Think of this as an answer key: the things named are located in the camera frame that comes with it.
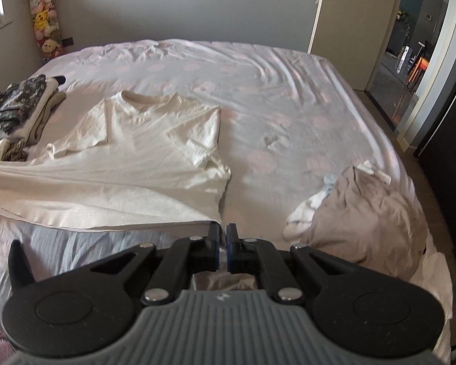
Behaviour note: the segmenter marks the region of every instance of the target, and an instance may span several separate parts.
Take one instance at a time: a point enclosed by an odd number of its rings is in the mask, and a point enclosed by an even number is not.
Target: yellow plush toy
[[[45,30],[49,22],[47,21],[47,11],[39,12],[34,19],[34,29]]]

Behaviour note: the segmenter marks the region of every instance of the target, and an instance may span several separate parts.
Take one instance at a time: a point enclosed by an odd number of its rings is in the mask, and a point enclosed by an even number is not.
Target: mattress
[[[282,237],[288,215],[322,188],[326,174],[367,159],[421,207],[389,139],[324,58],[239,43],[146,40],[86,48],[52,60],[37,74],[64,75],[60,90],[67,99],[51,116],[29,159],[66,135],[102,98],[121,90],[178,92],[221,106],[219,149],[232,177],[220,213],[224,224],[237,224],[241,237],[267,239],[288,249],[291,243]],[[196,229],[203,234],[206,226]],[[14,237],[25,241],[34,273],[44,277],[136,240],[168,245],[173,236],[189,234],[184,227],[135,232],[132,238],[125,233],[85,235],[0,217],[0,307],[9,294],[6,256]]]

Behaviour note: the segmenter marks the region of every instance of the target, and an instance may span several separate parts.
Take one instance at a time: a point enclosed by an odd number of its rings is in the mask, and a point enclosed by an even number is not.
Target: wooden floor
[[[401,147],[395,140],[395,135],[390,130],[389,126],[380,115],[376,107],[372,104],[370,99],[363,92],[356,92],[360,97],[363,104],[373,115],[377,123],[385,131],[385,134],[392,141],[395,149],[397,150],[407,173],[414,181],[416,188],[417,198],[421,202],[424,214],[426,215],[427,224],[429,225],[429,231],[434,239],[434,244],[439,252],[442,252],[446,256],[447,264],[449,266],[449,272],[451,273],[451,280],[453,281],[453,319],[451,320],[451,345],[456,344],[456,261],[453,255],[453,243],[449,235],[448,228],[444,221],[443,214],[439,208],[439,204],[434,197],[434,193],[427,182],[426,176],[424,175],[419,163],[412,152],[402,151]]]

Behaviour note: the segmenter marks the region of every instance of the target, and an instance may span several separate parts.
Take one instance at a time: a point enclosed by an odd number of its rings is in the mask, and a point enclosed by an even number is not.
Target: gray gripper base
[[[145,308],[111,346],[53,360],[17,353],[7,365],[443,365],[430,351],[378,360],[325,338],[304,309],[258,291],[183,291],[165,306]]]

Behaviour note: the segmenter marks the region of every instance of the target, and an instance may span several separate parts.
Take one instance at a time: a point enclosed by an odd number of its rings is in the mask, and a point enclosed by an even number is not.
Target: stuffed toy organizer
[[[64,54],[55,0],[29,0],[35,39],[44,63]]]

